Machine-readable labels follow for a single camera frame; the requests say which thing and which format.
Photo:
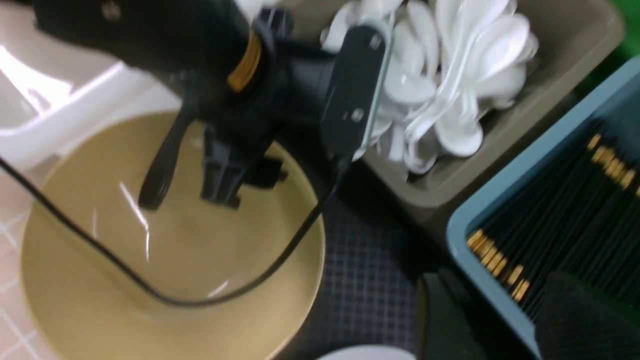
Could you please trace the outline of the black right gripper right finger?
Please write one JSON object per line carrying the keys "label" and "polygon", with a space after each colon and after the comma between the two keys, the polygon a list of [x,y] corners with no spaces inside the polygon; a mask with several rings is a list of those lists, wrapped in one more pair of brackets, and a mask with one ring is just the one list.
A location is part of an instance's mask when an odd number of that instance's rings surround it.
{"label": "black right gripper right finger", "polygon": [[542,292],[535,342],[542,360],[638,360],[639,310],[553,272]]}

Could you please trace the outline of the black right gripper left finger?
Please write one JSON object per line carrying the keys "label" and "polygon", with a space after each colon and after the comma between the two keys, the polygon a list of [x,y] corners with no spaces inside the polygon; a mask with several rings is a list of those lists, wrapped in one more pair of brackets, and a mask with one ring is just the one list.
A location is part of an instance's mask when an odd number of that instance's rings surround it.
{"label": "black right gripper left finger", "polygon": [[415,350],[417,360],[486,360],[467,320],[466,310],[444,278],[424,273],[416,287]]}

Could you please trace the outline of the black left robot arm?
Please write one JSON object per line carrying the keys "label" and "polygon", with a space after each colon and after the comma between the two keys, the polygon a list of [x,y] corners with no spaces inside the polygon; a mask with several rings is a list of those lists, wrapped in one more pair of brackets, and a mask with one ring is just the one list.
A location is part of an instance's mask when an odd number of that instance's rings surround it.
{"label": "black left robot arm", "polygon": [[282,7],[275,26],[235,0],[32,0],[36,27],[182,87],[182,106],[142,183],[138,205],[169,192],[186,130],[205,125],[200,197],[237,208],[243,185],[287,177],[267,149],[286,123],[318,125],[335,55],[297,41]]}

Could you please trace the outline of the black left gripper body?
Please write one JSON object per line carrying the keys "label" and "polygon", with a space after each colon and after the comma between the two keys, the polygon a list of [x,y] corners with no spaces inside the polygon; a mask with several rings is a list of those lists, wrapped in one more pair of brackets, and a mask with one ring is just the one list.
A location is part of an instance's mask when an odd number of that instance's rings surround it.
{"label": "black left gripper body", "polygon": [[169,192],[180,143],[190,123],[205,125],[203,181],[199,196],[214,205],[236,209],[243,185],[272,189],[285,180],[282,162],[266,151],[286,125],[320,127],[335,56],[293,38],[289,10],[261,10],[247,41],[247,63],[256,65],[240,92],[221,89],[212,69],[185,76],[178,116],[144,178],[138,205],[157,210]]}

